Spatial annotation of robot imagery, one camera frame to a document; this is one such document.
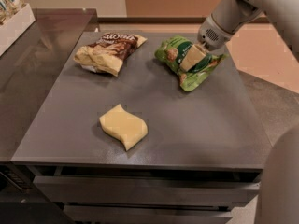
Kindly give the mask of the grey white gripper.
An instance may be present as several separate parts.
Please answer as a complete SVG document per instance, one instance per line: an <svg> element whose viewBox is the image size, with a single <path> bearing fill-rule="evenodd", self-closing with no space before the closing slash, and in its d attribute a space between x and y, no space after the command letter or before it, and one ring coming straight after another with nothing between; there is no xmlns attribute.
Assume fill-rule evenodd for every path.
<svg viewBox="0 0 299 224"><path fill-rule="evenodd" d="M223 47L245 24L255 20L262 11L244 0L221 0L199 28L197 40L209 51ZM193 44L180 64L188 72L207 55L200 44Z"/></svg>

